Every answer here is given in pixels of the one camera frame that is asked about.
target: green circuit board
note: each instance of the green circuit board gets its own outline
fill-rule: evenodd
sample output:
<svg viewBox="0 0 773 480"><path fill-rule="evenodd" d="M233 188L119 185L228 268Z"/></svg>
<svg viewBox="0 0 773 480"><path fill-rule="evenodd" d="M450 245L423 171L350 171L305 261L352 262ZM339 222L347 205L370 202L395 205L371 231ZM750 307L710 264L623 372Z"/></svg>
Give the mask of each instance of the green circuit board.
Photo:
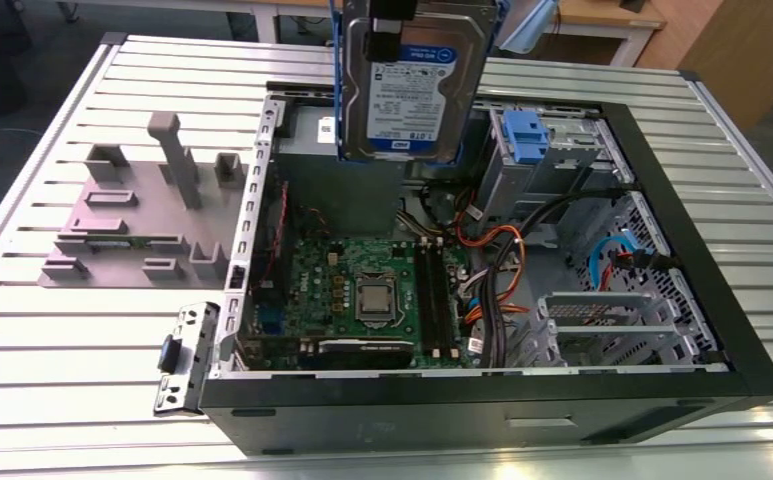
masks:
<svg viewBox="0 0 773 480"><path fill-rule="evenodd" d="M460 248L444 247L446 277L464 265ZM356 283L366 278L394 285L394 321L378 328L356 319ZM448 305L454 339L459 340L455 305ZM390 240L300 240L293 248L289 301L281 312L259 308L261 325L280 323L272 333L295 337L346 337L412 342L414 368L456 367L460 361L422 352L422 325L416 304L414 243Z"/></svg>

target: motherboard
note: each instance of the motherboard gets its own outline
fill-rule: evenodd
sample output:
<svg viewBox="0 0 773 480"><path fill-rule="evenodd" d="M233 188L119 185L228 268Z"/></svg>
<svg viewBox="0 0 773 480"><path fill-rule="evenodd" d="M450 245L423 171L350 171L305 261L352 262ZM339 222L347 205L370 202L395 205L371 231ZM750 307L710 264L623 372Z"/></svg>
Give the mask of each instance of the motherboard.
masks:
<svg viewBox="0 0 773 480"><path fill-rule="evenodd" d="M356 359L360 369L459 367L450 292L463 266L462 248L442 240L299 240L287 304L255 307L261 332L243 339L247 365L317 368L303 360L309 353L317 362Z"/></svg>

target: blue latch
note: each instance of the blue latch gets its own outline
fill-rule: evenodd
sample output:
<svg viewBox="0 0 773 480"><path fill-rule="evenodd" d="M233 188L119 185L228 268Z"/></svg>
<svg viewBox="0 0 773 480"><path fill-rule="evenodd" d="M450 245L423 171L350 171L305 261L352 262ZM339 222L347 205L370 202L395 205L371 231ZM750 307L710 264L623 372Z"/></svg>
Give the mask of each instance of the blue latch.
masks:
<svg viewBox="0 0 773 480"><path fill-rule="evenodd" d="M520 164L539 163L548 150L548 131L536 113L504 110L503 128L514 147L514 161Z"/></svg>

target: metal panel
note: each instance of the metal panel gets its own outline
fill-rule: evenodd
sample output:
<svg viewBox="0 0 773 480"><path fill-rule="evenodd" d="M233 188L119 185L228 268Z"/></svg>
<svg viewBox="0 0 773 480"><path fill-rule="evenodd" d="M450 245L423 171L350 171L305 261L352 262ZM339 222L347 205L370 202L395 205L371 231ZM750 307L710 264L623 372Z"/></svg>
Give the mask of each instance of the metal panel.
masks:
<svg viewBox="0 0 773 480"><path fill-rule="evenodd" d="M179 112L193 159L248 160L269 79L331 84L329 52L131 36L103 47L0 207L0 474L64 478L773 478L773 404L727 412L624 448L420 452L245 460L200 419L155 419L157 344L181 304L211 291L51 291L32 281L87 178L89 143L161 159L144 135L155 110ZM773 186L759 159L675 72L492 60L482 91L624 102L698 223L773 356ZM511 79L518 84L502 87ZM16 426L32 427L29 430ZM133 466L155 466L119 472Z"/></svg>

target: hard drive label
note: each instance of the hard drive label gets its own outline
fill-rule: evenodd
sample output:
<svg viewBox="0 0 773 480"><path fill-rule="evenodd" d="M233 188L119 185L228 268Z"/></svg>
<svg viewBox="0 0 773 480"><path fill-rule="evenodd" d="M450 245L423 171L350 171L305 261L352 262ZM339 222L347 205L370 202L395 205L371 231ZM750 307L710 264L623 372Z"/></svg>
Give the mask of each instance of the hard drive label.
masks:
<svg viewBox="0 0 773 480"><path fill-rule="evenodd" d="M439 83L455 62L452 48L402 45L396 63L371 64L367 137L378 150L412 152L436 141L446 103Z"/></svg>

